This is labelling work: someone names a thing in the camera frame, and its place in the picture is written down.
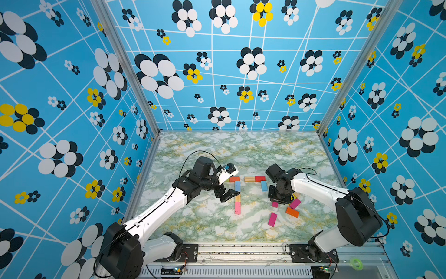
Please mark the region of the red block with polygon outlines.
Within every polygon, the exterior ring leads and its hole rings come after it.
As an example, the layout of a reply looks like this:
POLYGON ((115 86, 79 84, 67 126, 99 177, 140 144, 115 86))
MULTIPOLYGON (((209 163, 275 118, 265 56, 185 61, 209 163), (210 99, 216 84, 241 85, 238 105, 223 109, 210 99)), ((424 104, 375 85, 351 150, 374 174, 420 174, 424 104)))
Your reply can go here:
POLYGON ((254 178, 255 178, 256 182, 266 181, 266 177, 265 176, 255 176, 254 178))

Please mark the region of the small light blue block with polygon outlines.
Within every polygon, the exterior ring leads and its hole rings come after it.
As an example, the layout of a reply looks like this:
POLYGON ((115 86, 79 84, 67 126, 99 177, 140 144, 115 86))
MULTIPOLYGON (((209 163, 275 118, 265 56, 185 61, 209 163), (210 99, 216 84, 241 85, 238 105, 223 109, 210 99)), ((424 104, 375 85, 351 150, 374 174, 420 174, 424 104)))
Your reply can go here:
POLYGON ((267 182, 266 181, 262 181, 261 182, 261 189, 263 192, 267 192, 268 191, 268 186, 267 186, 267 182))

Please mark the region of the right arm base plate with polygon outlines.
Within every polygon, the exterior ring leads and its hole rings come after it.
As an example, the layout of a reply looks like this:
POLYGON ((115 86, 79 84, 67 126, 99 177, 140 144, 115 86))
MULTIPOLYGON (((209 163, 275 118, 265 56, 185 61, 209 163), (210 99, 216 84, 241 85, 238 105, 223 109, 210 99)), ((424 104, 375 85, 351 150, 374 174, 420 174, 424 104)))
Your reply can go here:
POLYGON ((293 263, 322 265, 339 263, 338 253, 335 249, 329 253, 323 253, 316 256, 315 259, 311 259, 307 244, 286 244, 285 252, 291 257, 293 263))

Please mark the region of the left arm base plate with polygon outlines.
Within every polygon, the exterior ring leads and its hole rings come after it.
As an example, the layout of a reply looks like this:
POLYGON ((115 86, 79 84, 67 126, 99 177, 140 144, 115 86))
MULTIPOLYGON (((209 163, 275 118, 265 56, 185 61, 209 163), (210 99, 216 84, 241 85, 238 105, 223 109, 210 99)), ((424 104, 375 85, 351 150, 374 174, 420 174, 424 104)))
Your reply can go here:
POLYGON ((154 263, 196 263, 198 252, 198 244, 183 244, 181 249, 174 250, 173 256, 158 259, 154 263))

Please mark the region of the pink block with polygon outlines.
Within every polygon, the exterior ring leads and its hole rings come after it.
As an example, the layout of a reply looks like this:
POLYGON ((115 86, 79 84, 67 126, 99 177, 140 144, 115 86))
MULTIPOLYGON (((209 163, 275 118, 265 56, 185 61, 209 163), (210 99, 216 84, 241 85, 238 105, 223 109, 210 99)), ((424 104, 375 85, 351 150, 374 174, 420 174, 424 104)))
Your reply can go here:
POLYGON ((241 202, 235 202, 235 215, 241 214, 241 202))

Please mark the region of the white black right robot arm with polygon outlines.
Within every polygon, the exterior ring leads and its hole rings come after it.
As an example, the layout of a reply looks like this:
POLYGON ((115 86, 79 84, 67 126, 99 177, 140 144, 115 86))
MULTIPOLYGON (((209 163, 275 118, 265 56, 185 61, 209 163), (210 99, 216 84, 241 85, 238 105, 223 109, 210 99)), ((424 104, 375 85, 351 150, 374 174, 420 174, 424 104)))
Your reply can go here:
POLYGON ((378 214, 368 195, 358 187, 348 190, 330 186, 299 169, 285 171, 277 164, 271 165, 266 175, 273 182, 268 190, 271 201, 290 205, 293 194, 299 193, 335 212, 337 224, 320 231, 307 243, 307 257, 313 262, 321 262, 344 245, 363 246, 385 225, 385 219, 378 214))

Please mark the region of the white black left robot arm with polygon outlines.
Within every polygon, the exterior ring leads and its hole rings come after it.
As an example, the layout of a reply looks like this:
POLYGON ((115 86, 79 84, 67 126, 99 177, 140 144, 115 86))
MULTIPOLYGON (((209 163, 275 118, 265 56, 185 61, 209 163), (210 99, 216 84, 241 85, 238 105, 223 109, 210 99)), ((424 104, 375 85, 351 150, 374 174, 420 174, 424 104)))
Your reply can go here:
POLYGON ((202 191, 213 191, 222 203, 238 196, 238 191, 224 187, 224 182, 238 173, 233 163, 215 166, 212 159, 199 157, 193 169, 181 172, 154 205, 124 224, 108 227, 94 266, 101 265, 114 279, 135 279, 149 263, 177 260, 182 253, 182 239, 173 232, 155 239, 152 234, 202 191))

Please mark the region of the orange-red block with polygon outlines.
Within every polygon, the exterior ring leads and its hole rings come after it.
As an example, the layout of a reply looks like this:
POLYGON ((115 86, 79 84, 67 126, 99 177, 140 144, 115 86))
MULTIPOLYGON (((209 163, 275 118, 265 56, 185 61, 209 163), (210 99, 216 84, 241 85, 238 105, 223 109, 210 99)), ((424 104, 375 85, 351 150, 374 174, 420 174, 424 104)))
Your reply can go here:
POLYGON ((230 183, 234 183, 234 182, 237 182, 237 181, 240 181, 240 177, 230 177, 229 178, 229 182, 230 183))

